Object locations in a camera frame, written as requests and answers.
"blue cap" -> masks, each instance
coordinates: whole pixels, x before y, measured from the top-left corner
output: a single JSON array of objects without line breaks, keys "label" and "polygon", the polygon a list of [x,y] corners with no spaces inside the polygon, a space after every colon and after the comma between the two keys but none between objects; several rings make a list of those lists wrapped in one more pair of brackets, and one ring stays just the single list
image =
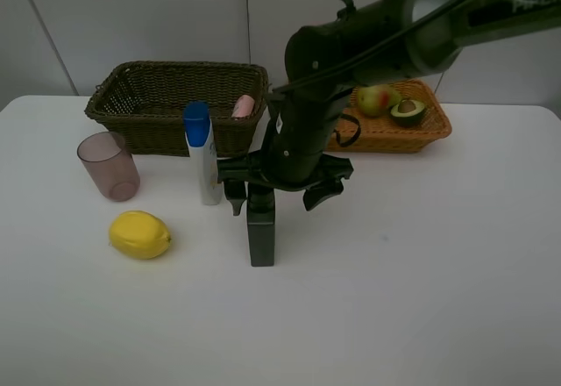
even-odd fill
[{"label": "blue cap", "polygon": [[192,147],[202,147],[210,132],[209,106],[203,101],[193,101],[183,110],[183,125]]}]

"pink object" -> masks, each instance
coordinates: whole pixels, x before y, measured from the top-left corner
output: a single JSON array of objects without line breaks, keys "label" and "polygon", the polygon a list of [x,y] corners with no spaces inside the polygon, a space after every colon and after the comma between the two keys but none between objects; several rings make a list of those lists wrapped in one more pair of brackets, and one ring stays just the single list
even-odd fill
[{"label": "pink object", "polygon": [[231,116],[234,118],[248,117],[252,114],[255,100],[249,95],[242,95],[234,106],[234,111]]},{"label": "pink object", "polygon": [[136,195],[140,177],[120,134],[101,132],[89,136],[78,146],[78,158],[108,199],[122,202]]}]

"apple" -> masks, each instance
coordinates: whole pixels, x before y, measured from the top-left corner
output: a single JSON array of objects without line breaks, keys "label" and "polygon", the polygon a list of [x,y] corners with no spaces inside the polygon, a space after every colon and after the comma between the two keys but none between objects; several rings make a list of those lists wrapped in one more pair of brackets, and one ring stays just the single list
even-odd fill
[{"label": "apple", "polygon": [[400,101],[400,93],[389,85],[369,86],[357,91],[357,106],[368,117],[379,117]]}]

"orange wicker basket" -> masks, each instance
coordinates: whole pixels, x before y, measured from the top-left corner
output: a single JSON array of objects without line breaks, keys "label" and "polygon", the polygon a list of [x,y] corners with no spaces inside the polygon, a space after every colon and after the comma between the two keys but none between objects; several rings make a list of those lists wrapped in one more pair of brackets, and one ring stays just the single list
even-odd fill
[{"label": "orange wicker basket", "polygon": [[[413,153],[419,152],[435,140],[450,135],[452,132],[450,121],[426,83],[410,80],[392,83],[392,86],[404,98],[416,99],[426,104],[427,111],[420,125],[406,129],[399,127],[388,115],[379,118],[365,117],[355,108],[357,103],[357,90],[355,89],[351,95],[351,108],[347,108],[344,112],[360,121],[360,137],[349,147],[340,147],[333,134],[327,150],[331,152]],[[341,142],[345,142],[357,131],[357,126],[340,118],[337,131],[341,136]]]}]

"woven basket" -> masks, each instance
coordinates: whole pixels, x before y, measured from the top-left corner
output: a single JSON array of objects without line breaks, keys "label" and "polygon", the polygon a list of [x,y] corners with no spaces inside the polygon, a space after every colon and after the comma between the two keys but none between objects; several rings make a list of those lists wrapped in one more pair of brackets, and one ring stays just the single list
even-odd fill
[{"label": "woven basket", "polygon": [[[351,95],[351,108],[344,112],[350,114],[360,121],[361,134],[349,147],[340,147],[331,136],[327,146],[328,151],[337,152],[390,152],[390,153],[413,153],[419,152],[429,143],[450,135],[452,128],[450,121],[444,114],[432,90],[418,80],[392,83],[404,98],[423,101],[427,110],[420,125],[411,128],[398,126],[388,115],[379,118],[365,117],[355,108],[357,103],[357,90]],[[344,142],[352,137],[357,131],[357,126],[352,122],[339,119],[337,130]]]},{"label": "woven basket", "polygon": [[[121,133],[133,154],[188,156],[182,112],[209,105],[218,156],[246,154],[266,108],[264,68],[214,62],[133,61],[116,67],[91,97],[86,115]],[[252,115],[232,118],[238,98],[255,99]]]}]

